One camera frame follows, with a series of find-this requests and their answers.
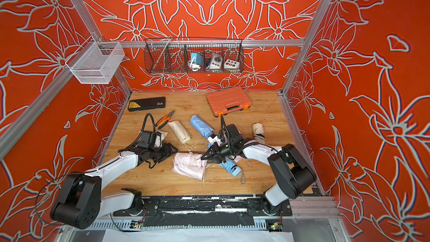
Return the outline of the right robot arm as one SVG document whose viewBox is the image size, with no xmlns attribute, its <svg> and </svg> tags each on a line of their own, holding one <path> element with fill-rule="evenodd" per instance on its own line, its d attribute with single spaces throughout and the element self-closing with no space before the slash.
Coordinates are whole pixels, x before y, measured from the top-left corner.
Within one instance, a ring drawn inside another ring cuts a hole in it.
<svg viewBox="0 0 430 242">
<path fill-rule="evenodd" d="M 243 138 L 234 124 L 227 125 L 221 116 L 221 143 L 214 143 L 203 154 L 202 160 L 215 164 L 226 163 L 240 156 L 268 165 L 276 184 L 262 195 L 267 210 L 277 207 L 288 199 L 296 199 L 308 189 L 317 176 L 298 149 L 292 145 L 270 146 L 250 138 Z"/>
</svg>

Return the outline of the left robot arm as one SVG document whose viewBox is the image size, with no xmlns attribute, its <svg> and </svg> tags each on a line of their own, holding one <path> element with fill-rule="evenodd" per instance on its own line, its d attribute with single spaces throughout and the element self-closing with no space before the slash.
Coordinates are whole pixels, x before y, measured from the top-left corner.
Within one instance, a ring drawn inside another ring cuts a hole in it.
<svg viewBox="0 0 430 242">
<path fill-rule="evenodd" d="M 52 220 L 83 230 L 97 218 L 117 211 L 125 211 L 132 216 L 148 211 L 139 190 L 122 188 L 115 194 L 103 194 L 103 190 L 124 173 L 142 164 L 153 169 L 178 152 L 171 143 L 163 141 L 152 114 L 146 114 L 144 120 L 151 121 L 152 129 L 147 131 L 142 127 L 138 137 L 120 149 L 116 158 L 83 173 L 65 175 L 50 211 Z"/>
</svg>

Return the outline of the white mesh basket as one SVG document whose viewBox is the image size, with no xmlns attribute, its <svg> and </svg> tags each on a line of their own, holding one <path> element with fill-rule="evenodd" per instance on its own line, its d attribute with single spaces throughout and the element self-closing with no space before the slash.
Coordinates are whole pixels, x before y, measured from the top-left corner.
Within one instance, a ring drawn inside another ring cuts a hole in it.
<svg viewBox="0 0 430 242">
<path fill-rule="evenodd" d="M 111 48 L 91 42 L 76 52 L 66 66 L 81 84 L 106 85 L 113 79 L 124 57 L 119 42 L 112 43 Z"/>
</svg>

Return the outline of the red plastic tool case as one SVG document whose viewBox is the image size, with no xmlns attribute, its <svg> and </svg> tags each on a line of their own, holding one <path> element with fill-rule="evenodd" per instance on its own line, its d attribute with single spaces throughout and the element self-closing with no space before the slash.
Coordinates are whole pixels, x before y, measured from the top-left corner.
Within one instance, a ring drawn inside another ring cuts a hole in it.
<svg viewBox="0 0 430 242">
<path fill-rule="evenodd" d="M 241 87 L 231 87 L 215 91 L 206 96 L 207 102 L 215 117 L 235 111 L 246 110 L 252 102 Z"/>
</svg>

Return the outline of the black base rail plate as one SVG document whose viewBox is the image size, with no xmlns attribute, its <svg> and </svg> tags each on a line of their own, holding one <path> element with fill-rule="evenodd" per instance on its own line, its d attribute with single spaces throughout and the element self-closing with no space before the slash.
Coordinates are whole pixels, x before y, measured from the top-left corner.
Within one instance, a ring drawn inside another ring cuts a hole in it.
<svg viewBox="0 0 430 242">
<path fill-rule="evenodd" d="M 258 194 L 144 196 L 142 202 L 140 212 L 113 213 L 120 227 L 130 231 L 182 227 L 269 230 L 292 216 L 289 201 L 265 211 Z"/>
</svg>

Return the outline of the pink sleeved umbrella long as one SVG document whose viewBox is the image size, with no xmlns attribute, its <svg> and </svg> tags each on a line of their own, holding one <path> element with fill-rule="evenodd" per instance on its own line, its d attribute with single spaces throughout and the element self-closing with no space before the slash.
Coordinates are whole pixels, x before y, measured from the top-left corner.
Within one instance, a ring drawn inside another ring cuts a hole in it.
<svg viewBox="0 0 430 242">
<path fill-rule="evenodd" d="M 173 158 L 171 170 L 188 178 L 203 180 L 209 165 L 210 162 L 202 160 L 202 154 L 178 152 Z"/>
</svg>

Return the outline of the beige black unsleeved umbrella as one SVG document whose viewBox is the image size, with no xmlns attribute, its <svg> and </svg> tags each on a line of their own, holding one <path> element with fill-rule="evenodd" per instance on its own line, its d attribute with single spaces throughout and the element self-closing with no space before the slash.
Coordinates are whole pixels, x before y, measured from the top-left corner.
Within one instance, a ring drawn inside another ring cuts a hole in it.
<svg viewBox="0 0 430 242">
<path fill-rule="evenodd" d="M 264 127 L 261 123 L 255 123 L 252 125 L 253 138 L 256 142 L 265 144 L 265 133 Z"/>
</svg>

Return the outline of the blue sleeved umbrella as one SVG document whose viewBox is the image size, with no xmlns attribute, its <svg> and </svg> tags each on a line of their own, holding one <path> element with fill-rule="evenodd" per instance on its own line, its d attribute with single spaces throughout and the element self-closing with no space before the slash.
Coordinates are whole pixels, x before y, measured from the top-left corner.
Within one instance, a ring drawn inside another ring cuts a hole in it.
<svg viewBox="0 0 430 242">
<path fill-rule="evenodd" d="M 220 166 L 222 166 L 227 172 L 229 172 L 233 177 L 237 177 L 241 175 L 241 184 L 244 185 L 246 183 L 245 174 L 242 169 L 234 162 L 234 160 L 226 159 L 225 162 L 221 162 Z"/>
</svg>

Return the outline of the black yellow tool box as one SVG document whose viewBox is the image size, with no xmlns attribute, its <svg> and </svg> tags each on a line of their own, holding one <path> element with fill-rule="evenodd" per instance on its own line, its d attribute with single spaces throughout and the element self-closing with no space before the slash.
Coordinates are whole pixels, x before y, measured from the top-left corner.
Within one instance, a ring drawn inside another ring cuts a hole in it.
<svg viewBox="0 0 430 242">
<path fill-rule="evenodd" d="M 166 97 L 150 97 L 144 99 L 134 99 L 130 100 L 128 104 L 129 112 L 161 109 L 166 106 Z"/>
</svg>

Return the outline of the pink sleeved umbrella short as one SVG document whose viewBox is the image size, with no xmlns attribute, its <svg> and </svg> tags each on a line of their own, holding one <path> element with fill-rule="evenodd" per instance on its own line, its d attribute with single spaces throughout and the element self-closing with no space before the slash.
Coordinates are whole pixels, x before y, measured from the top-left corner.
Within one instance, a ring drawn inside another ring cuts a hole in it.
<svg viewBox="0 0 430 242">
<path fill-rule="evenodd" d="M 243 160 L 244 158 L 241 156 L 237 156 L 236 158 L 234 158 L 234 162 L 239 162 L 240 160 Z"/>
</svg>

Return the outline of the orange handled pliers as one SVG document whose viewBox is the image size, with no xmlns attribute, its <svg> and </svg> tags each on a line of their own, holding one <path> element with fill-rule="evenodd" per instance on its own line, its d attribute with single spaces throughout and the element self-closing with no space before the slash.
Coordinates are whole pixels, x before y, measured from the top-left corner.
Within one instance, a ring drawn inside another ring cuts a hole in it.
<svg viewBox="0 0 430 242">
<path fill-rule="evenodd" d="M 164 126 L 167 125 L 167 123 L 170 121 L 171 117 L 174 115 L 175 111 L 172 110 L 169 114 L 163 116 L 161 119 L 159 119 L 157 121 L 157 123 L 155 124 L 155 127 L 158 130 L 161 130 Z"/>
</svg>

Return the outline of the cream sleeved umbrella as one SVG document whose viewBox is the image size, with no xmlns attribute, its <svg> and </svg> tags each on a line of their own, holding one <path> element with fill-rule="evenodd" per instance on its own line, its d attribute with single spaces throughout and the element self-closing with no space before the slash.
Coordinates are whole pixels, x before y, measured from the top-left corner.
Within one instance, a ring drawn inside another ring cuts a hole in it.
<svg viewBox="0 0 430 242">
<path fill-rule="evenodd" d="M 183 144 L 189 152 L 194 150 L 192 146 L 188 145 L 188 142 L 191 141 L 190 134 L 179 121 L 168 122 L 168 126 L 175 133 L 180 143 Z"/>
</svg>

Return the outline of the blue sleeve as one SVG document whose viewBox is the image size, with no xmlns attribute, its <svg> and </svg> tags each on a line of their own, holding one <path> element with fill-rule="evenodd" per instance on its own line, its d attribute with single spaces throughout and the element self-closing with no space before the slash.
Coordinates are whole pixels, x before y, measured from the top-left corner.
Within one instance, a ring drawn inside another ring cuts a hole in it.
<svg viewBox="0 0 430 242">
<path fill-rule="evenodd" d="M 190 125 L 198 131 L 202 137 L 208 138 L 214 133 L 214 129 L 197 115 L 193 115 L 189 121 Z"/>
</svg>

